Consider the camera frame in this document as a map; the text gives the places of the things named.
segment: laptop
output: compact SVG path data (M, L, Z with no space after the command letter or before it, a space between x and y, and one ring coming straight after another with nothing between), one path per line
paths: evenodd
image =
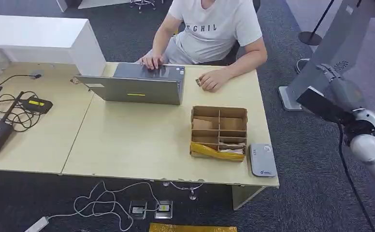
M150 70L137 63L119 63L113 77L75 77L105 101L180 105L185 67L162 65Z

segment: black cable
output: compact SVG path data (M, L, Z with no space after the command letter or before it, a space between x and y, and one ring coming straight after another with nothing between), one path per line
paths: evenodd
M347 168L346 160L344 159L344 154L343 154L344 132L343 132L343 128L341 126L341 123L337 123L337 126L338 126L338 130L340 131L340 140L339 140L339 143L338 143L338 153L340 154L341 162L343 163L343 166L344 166L344 172L346 173L348 182L350 183L351 188L353 189L354 195L357 198L358 204L360 205L361 210L364 213L365 218L367 219L367 222L368 222L368 225L371 228L371 231L375 232L373 222L371 221L370 217L368 216L367 210L365 210L365 207L364 207L364 204L362 203L361 197L359 196L359 194L358 194L358 192L357 192L357 190L354 186L354 182L351 179L350 173L349 173L348 168Z
M36 98L38 97L37 94L35 92L32 92L32 91L24 92L23 95L27 94L27 93L32 94L30 97L36 97ZM11 98L1 100L5 96L11 97ZM29 130L30 128L34 127L38 123L38 121L40 120L40 117L42 115L41 113L25 109L22 101L26 101L26 100L27 99L20 99L19 102L14 107L14 109L21 110L22 111L21 113L11 112L10 115L8 115L8 118L6 119L7 123L10 123L11 125L17 124L17 125L20 125L24 128L23 130L17 130L16 128L14 128L14 131L16 131L16 132L25 132L25 131ZM1 102L13 102L13 101L15 101L15 97L11 94L0 95L0 103ZM21 118L22 116L26 116L27 119L23 120Z
M5 82L7 82L8 80L10 80L11 78L16 77L16 76L31 76L31 77L35 77L35 79L37 79L37 78L40 78L40 77L41 77L41 74L37 74L37 75L14 75L14 76L10 76L10 77L8 77L7 79L5 79L3 82L1 82L1 83L0 83L0 86L1 86L2 84L4 84Z

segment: white cabinet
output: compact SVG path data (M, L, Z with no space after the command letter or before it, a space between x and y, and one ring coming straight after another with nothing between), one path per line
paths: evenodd
M0 48L13 62L75 64L82 75L106 64L88 19L0 15Z

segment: yellow object on floor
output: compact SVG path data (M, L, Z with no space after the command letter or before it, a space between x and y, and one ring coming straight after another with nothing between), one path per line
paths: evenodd
M237 232L236 227L176 226L151 223L149 232Z

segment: white t-shirt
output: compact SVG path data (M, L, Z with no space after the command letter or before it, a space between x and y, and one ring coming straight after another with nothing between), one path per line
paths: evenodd
M176 44L197 63L221 60L236 41L246 46L262 36L252 0L216 0L208 9L201 0L173 0L169 14L186 24Z

